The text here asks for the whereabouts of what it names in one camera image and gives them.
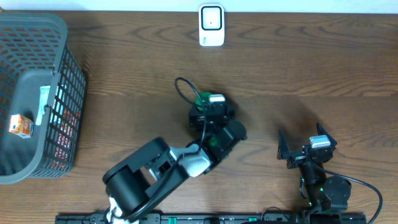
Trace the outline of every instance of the basket bottom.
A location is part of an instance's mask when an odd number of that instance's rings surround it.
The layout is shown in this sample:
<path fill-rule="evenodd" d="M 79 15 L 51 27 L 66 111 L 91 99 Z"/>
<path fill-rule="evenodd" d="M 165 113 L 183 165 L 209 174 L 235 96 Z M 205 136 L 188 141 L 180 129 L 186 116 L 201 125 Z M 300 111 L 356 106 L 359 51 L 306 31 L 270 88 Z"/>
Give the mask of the basket bottom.
<path fill-rule="evenodd" d="M 8 131 L 11 115 L 21 114 L 35 122 L 39 110 L 40 87 L 51 85 L 51 70 L 30 70 L 20 76 L 14 91 L 7 123 L 0 140 L 0 175 L 19 172 L 31 162 L 37 149 L 40 128 L 47 124 L 35 124 L 33 135 L 22 139 Z"/>

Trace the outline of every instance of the white device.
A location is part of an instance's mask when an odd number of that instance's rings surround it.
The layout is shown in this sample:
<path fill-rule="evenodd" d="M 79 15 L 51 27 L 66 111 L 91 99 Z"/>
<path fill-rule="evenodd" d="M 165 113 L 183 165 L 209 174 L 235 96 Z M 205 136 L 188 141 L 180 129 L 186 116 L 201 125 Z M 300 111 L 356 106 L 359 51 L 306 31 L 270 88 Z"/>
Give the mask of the white device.
<path fill-rule="evenodd" d="M 219 4 L 204 4 L 199 8 L 199 44 L 221 46 L 224 44 L 224 8 Z"/>

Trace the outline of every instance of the orange box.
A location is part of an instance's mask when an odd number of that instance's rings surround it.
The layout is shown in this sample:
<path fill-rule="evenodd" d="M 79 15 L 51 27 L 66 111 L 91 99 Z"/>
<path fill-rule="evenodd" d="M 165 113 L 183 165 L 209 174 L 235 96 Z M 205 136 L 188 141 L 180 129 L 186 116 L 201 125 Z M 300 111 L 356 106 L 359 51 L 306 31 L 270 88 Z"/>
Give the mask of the orange box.
<path fill-rule="evenodd" d="M 11 116 L 9 132 L 16 134 L 23 139 L 31 138 L 33 134 L 33 127 L 34 123 L 29 118 L 26 118 L 20 114 Z"/>

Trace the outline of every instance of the wood grain surface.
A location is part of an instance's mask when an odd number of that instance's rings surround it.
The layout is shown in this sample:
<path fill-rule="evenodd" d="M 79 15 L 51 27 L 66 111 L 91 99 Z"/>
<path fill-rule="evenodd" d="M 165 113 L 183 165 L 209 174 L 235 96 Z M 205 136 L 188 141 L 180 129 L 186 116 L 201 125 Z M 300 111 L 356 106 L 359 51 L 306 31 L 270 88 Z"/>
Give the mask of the wood grain surface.
<path fill-rule="evenodd" d="M 60 213 L 103 210 L 109 168 L 157 136 L 173 146 L 191 141 L 190 105 L 174 89 L 180 76 L 239 105 L 249 138 L 158 209 L 306 205 L 299 170 L 276 159 L 277 130 L 298 147 L 320 121 L 338 141 L 325 168 L 375 185 L 384 196 L 376 223 L 397 223 L 397 15 L 227 13 L 224 46 L 201 47 L 196 13 L 54 13 L 67 22 L 68 43 L 89 73 L 76 166 L 60 179 L 0 186 L 0 223 L 53 223 Z M 370 219 L 377 195 L 353 184 L 348 205 Z"/>

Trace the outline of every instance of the square button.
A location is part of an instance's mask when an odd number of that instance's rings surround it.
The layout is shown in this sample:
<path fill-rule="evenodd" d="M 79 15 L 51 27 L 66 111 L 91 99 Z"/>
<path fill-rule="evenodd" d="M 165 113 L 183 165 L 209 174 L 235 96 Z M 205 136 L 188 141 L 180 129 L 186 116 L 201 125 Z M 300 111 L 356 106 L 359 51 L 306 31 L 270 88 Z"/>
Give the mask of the square button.
<path fill-rule="evenodd" d="M 206 6 L 201 9 L 201 26 L 203 30 L 221 29 L 221 8 Z"/>

